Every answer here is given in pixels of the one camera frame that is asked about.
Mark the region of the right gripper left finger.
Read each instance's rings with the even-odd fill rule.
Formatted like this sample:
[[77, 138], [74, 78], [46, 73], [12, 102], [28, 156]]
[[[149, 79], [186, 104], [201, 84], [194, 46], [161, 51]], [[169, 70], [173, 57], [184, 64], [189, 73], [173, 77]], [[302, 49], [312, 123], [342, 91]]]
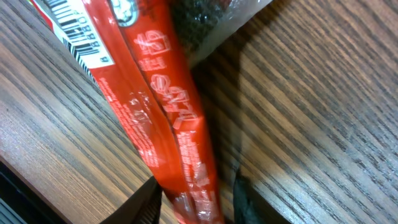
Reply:
[[159, 224], [161, 205], [162, 187], [151, 177], [101, 224]]

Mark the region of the green snack bag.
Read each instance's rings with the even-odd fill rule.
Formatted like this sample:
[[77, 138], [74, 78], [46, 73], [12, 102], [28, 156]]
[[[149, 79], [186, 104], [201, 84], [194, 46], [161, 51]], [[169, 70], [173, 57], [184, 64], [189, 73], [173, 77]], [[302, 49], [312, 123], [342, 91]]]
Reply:
[[207, 58], [272, 0], [178, 0], [170, 12], [189, 67]]

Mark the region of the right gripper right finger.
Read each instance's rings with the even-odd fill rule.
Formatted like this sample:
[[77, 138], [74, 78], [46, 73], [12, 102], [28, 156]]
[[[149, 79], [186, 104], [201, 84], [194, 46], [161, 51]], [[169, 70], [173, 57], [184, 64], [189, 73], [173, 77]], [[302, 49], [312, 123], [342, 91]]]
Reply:
[[233, 185], [235, 224], [289, 224], [253, 187], [242, 174], [236, 174]]

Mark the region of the red stick sachet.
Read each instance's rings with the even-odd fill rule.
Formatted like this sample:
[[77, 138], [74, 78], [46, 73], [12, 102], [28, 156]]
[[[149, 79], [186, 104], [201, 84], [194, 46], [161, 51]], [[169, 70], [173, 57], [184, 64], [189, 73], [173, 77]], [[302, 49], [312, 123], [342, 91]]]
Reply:
[[90, 74], [179, 223], [223, 223], [204, 112], [167, 1], [34, 1]]

